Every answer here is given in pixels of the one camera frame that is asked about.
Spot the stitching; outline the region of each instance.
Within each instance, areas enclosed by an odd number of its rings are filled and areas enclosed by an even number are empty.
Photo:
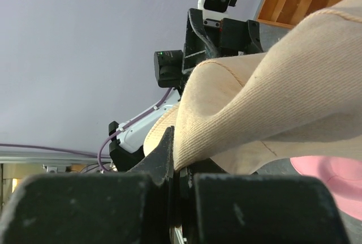
[[[236,81],[238,81],[238,83],[244,87],[245,84],[243,83],[243,81],[233,72],[232,69],[230,69],[229,67],[223,65],[222,63],[219,63],[219,62],[216,62],[216,61],[203,61],[201,62],[200,64],[198,64],[197,66],[198,67],[201,67],[201,66],[204,66],[204,65],[207,65],[207,64],[216,64],[216,65],[219,65],[221,67],[223,67],[225,70],[227,70],[234,78]]]
[[[275,152],[272,151],[272,149],[270,149],[263,141],[260,141],[264,146],[265,148],[267,148],[273,155],[277,156],[277,154]]]
[[[332,15],[339,16],[342,19],[349,20],[351,22],[362,23],[362,18],[359,17],[359,16],[351,15],[351,14],[348,14],[348,13],[345,13],[345,12],[342,12],[342,11],[338,11],[338,10],[335,10],[335,9],[328,9],[328,8],[319,10],[317,12],[314,12],[314,13],[310,14],[308,16],[308,18],[311,18],[311,17],[313,17],[315,15],[320,15],[320,14],[332,14]]]

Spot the beige cloth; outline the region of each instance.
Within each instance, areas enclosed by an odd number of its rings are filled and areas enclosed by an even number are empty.
[[[176,170],[208,157],[243,174],[287,157],[362,160],[362,0],[313,13],[266,54],[199,64],[146,154],[170,125]]]

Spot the wooden shelf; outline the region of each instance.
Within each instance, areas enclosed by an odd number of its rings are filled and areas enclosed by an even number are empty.
[[[342,0],[264,0],[257,20],[291,29],[307,15],[340,1]]]

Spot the white ceiling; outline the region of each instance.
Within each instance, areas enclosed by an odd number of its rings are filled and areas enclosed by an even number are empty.
[[[260,1],[239,0],[232,17],[253,18]],[[0,0],[0,143],[96,152],[111,121],[163,95],[153,52],[182,49],[196,3]]]

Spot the pink object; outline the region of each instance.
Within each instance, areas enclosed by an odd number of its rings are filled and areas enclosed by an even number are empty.
[[[342,212],[362,220],[362,162],[326,156],[295,157],[290,161],[299,174],[320,179]]]

